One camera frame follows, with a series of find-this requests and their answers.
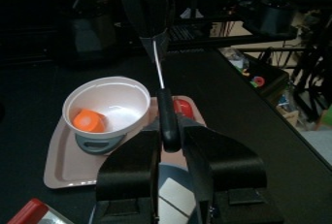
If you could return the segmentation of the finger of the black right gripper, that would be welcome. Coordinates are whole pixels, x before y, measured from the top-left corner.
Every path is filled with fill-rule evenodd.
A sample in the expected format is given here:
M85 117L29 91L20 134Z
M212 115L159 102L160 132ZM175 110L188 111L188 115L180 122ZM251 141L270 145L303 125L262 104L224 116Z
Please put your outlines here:
M167 50L167 10L168 0L148 0L151 37L156 43L156 53L163 57Z
M121 0L121 5L139 37L147 38L149 34L145 19L147 11L144 0Z

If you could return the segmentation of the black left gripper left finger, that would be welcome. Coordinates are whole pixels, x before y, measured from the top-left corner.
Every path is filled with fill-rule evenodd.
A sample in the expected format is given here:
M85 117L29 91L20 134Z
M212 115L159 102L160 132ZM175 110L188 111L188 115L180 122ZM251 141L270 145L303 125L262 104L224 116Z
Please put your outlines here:
M105 158L97 173L93 224L157 223L156 131L141 131Z

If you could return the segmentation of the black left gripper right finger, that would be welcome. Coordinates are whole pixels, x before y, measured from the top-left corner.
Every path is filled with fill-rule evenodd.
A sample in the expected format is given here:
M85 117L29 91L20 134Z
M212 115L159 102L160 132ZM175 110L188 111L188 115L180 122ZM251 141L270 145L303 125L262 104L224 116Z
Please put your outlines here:
M196 224L282 224L257 153L187 117L179 127Z

